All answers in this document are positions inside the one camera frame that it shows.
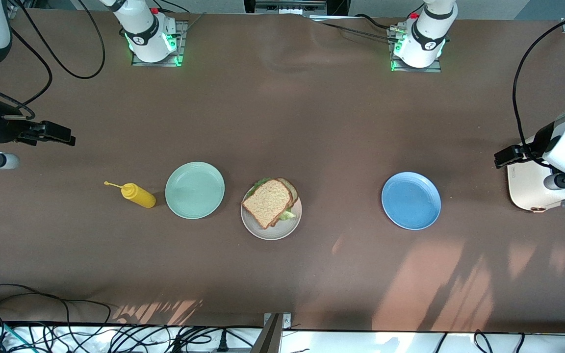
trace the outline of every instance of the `teal plate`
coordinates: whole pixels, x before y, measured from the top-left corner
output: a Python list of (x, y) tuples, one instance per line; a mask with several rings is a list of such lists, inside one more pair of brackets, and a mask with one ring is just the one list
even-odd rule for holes
[(224, 198), (224, 178), (217, 168), (191, 162), (176, 169), (165, 187), (165, 200), (173, 213), (198, 219), (213, 213)]

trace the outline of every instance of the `mustard bottle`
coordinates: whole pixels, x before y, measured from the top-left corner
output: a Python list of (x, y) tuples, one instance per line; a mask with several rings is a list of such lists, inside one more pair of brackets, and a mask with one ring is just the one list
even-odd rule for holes
[(124, 199), (130, 200), (137, 205), (143, 206), (145, 208), (152, 208), (156, 204), (156, 198), (154, 197), (154, 195), (150, 194), (143, 188), (139, 187), (139, 185), (136, 185), (134, 183), (116, 185), (113, 183), (108, 183), (108, 181), (104, 181), (103, 184), (120, 188), (121, 195), (124, 197)]

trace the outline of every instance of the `table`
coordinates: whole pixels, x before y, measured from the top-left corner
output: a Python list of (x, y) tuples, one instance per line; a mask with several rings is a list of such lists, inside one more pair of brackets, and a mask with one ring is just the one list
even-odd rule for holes
[[(65, 65), (96, 69), (85, 13), (31, 13)], [(54, 83), (31, 105), (38, 120), (71, 128), (76, 147), (0, 146), (22, 159), (0, 172), (0, 282), (114, 304), (113, 322), (262, 324), (264, 312), (291, 311), (300, 328), (565, 331), (565, 210), (522, 212), (493, 165), (518, 139), (515, 68), (553, 23), (457, 21), (442, 73), (413, 74), (390, 71), (380, 40), (295, 15), (207, 14), (181, 68), (131, 67), (116, 18), (94, 16), (101, 74), (77, 80), (49, 58)], [(47, 58), (25, 18), (12, 23)], [(18, 42), (0, 64), (0, 90), (17, 99), (46, 78)], [(564, 34), (533, 51), (518, 89), (527, 136), (565, 111)], [(162, 200), (190, 161), (226, 181), (221, 206), (197, 221)], [(383, 213), (381, 187), (402, 171), (442, 196), (426, 230)], [(300, 191), (302, 222), (280, 241), (253, 237), (240, 219), (263, 177)], [(104, 180), (137, 183), (159, 205), (125, 201)], [(1, 312), (63, 320), (45, 300)], [(80, 307), (72, 320), (102, 315)]]

